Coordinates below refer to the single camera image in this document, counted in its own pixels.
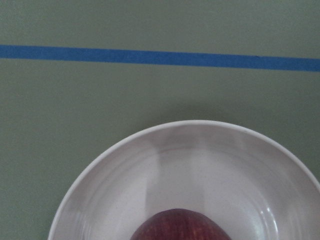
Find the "red apple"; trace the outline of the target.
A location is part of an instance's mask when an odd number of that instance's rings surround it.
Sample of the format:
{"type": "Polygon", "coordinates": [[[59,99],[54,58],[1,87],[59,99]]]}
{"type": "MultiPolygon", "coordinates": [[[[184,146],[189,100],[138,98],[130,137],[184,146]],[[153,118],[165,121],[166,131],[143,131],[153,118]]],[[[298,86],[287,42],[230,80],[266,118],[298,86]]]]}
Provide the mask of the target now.
{"type": "Polygon", "coordinates": [[[182,208],[159,212],[142,223],[132,240],[229,240],[207,216],[182,208]]]}

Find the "pink plate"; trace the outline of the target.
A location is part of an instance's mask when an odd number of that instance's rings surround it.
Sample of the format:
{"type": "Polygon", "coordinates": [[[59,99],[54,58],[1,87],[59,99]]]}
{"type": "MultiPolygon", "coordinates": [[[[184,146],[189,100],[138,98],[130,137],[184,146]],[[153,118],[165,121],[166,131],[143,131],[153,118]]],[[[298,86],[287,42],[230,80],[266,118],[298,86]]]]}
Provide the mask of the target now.
{"type": "Polygon", "coordinates": [[[50,240],[128,240],[169,209],[202,213],[233,240],[317,240],[320,184],[290,151],[253,130],[185,120],[137,132],[74,181],[50,240]]]}

